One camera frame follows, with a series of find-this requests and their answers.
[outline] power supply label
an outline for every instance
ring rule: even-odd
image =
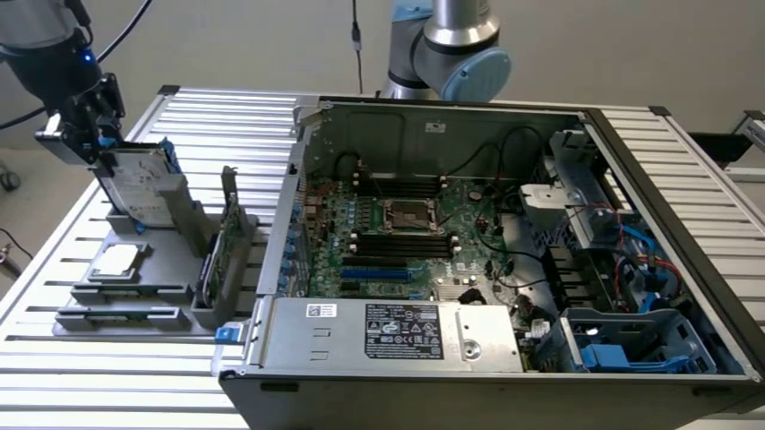
[[[369,358],[444,359],[438,306],[368,304],[365,323]]]

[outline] motherboard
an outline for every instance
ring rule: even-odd
[[[322,180],[306,224],[310,297],[457,300],[506,269],[500,210],[472,181]]]

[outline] black wire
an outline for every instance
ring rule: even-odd
[[[340,161],[341,161],[345,157],[348,157],[348,156],[353,156],[353,157],[357,159],[357,161],[361,160],[361,155],[360,155],[358,152],[356,152],[354,150],[344,150],[344,151],[337,155],[336,165],[333,166],[333,176],[332,176],[332,178],[333,178],[334,180],[338,180],[338,179],[340,179],[340,176],[337,175],[337,168],[340,167]]]
[[[354,10],[354,21],[350,25],[350,39],[354,43],[354,50],[357,51],[357,67],[360,73],[360,94],[364,94],[364,75],[361,72],[361,28],[360,28],[360,14],[357,8],[357,0],[352,0]]]
[[[11,232],[9,230],[6,230],[5,228],[0,228],[0,231],[5,232],[9,237],[11,238],[11,242],[14,242],[14,245],[17,246],[17,248],[19,248],[19,250],[27,255],[27,257],[33,260],[35,257],[33,256],[31,252],[27,251],[27,249],[25,249],[25,246],[22,246],[19,244],[19,242],[17,241],[17,238],[14,237],[14,235],[11,234]]]
[[[91,45],[94,45],[94,29],[91,29],[91,26],[86,26],[86,33],[87,33],[87,47],[91,47]]]
[[[149,6],[153,4],[154,0],[146,0],[142,4],[142,7],[139,8],[139,11],[137,12],[137,14],[133,16],[131,22],[129,22],[129,26],[125,28],[125,30],[122,31],[121,35],[118,36],[117,39],[114,39],[114,41],[109,44],[107,49],[105,49],[105,52],[101,53],[101,55],[98,56],[98,62],[101,63],[102,61],[105,61],[109,57],[109,55],[111,54],[111,51],[115,50],[115,48],[121,45],[122,41],[129,37],[129,35],[131,34],[133,29],[135,28],[137,24],[139,23],[139,20],[143,17],[143,14],[146,13],[146,10],[149,9]],[[86,31],[89,32],[90,35],[90,42],[89,42],[89,46],[91,45],[91,43],[94,42],[94,33],[90,29],[90,26],[86,27]],[[17,119],[13,119],[11,121],[9,121],[7,123],[0,124],[0,130],[6,130],[7,128],[14,127],[15,125],[19,125],[25,122],[27,122],[30,119],[33,119],[35,116],[38,116],[39,114],[42,114],[43,112],[46,112],[46,108],[45,107],[39,107],[38,109],[33,110],[30,113],[27,113],[26,115],[21,116]]]
[[[364,94],[364,74],[361,72],[361,51],[357,51],[357,67],[360,73],[360,94]]]
[[[480,219],[484,216],[484,210],[485,207],[478,211],[478,215],[476,216],[476,219]],[[492,251],[497,252],[497,253],[502,253],[502,254],[508,254],[508,255],[525,255],[531,258],[533,258],[536,261],[543,262],[543,258],[540,258],[537,255],[531,254],[531,253],[525,253],[524,251],[508,251],[505,249],[497,248],[496,246],[492,246],[484,239],[484,236],[481,234],[481,232],[478,231],[478,227],[474,226],[474,232],[476,235],[478,236],[478,240],[481,241],[481,243],[484,244],[484,246],[486,248],[489,248]]]
[[[129,37],[129,35],[131,34],[133,29],[135,28],[135,26],[138,25],[139,21],[142,20],[143,14],[146,13],[146,10],[149,9],[149,6],[153,5],[153,1],[154,0],[146,0],[142,4],[142,7],[139,8],[139,11],[135,13],[135,15],[133,16],[131,22],[129,22],[129,26],[125,28],[125,30],[122,31],[121,35],[118,36],[117,39],[113,40],[113,42],[109,44],[107,49],[105,49],[105,52],[101,53],[101,55],[98,56],[98,61],[102,62],[107,59],[109,55],[111,54],[111,51],[115,50],[115,48],[121,45],[122,41]]]
[[[38,116],[39,114],[42,114],[43,112],[46,112],[46,108],[45,107],[38,107],[35,110],[33,110],[29,114],[21,116],[17,119],[13,119],[11,121],[9,121],[5,124],[0,124],[0,130],[6,130],[7,128],[14,127],[15,125],[19,125],[25,122],[27,122],[30,119],[33,119],[35,116]]]
[[[511,128],[509,131],[505,133],[505,137],[502,138],[502,144],[500,145],[500,161],[497,163],[497,174],[502,173],[502,170],[504,170],[505,147],[508,146],[508,142],[511,140],[511,137],[513,136],[513,134],[516,134],[517,132],[521,132],[524,130],[528,130],[535,134],[535,136],[537,137],[537,141],[540,142],[540,148],[543,149],[545,140],[543,138],[540,130],[537,130],[531,125],[520,125],[517,127]]]
[[[492,251],[496,251],[498,253],[502,254],[508,254],[508,255],[525,255],[531,258],[533,258],[535,260],[537,260],[539,262],[543,262],[543,258],[540,258],[537,255],[531,254],[531,253],[525,253],[524,251],[508,251],[505,249],[500,249],[496,246],[492,246],[484,239],[484,237],[481,236],[481,232],[476,231],[476,235],[478,236],[478,240],[481,241],[481,243],[484,244],[484,246],[486,248],[489,248]]]
[[[548,279],[537,279],[535,282],[529,282],[528,284],[524,284],[524,285],[509,285],[502,281],[501,278],[497,278],[497,282],[500,283],[500,285],[502,287],[515,288],[515,289],[527,288],[527,287],[531,287],[532,285],[541,284],[543,282],[547,282],[547,281],[548,281]]]
[[[476,157],[478,157],[478,154],[481,154],[481,151],[482,151],[485,148],[494,148],[494,149],[497,150],[497,152],[500,152],[500,148],[497,147],[497,145],[496,145],[494,143],[492,143],[492,142],[486,142],[484,145],[481,145],[481,146],[478,147],[478,149],[476,150],[476,152],[474,152],[474,154],[470,156],[470,158],[469,158],[457,168],[454,168],[453,170],[450,170],[450,171],[449,171],[448,173],[445,173],[444,175],[445,175],[445,176],[452,176],[452,175],[454,175],[457,172],[460,172],[460,171],[473,162],[473,160],[476,159]]]

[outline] blue tab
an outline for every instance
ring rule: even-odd
[[[215,343],[218,345],[238,345],[239,331],[239,327],[219,327],[215,331]]]
[[[688,356],[668,361],[631,363],[623,345],[588,345],[581,350],[583,362],[591,372],[625,372],[631,374],[675,374],[688,369]]]

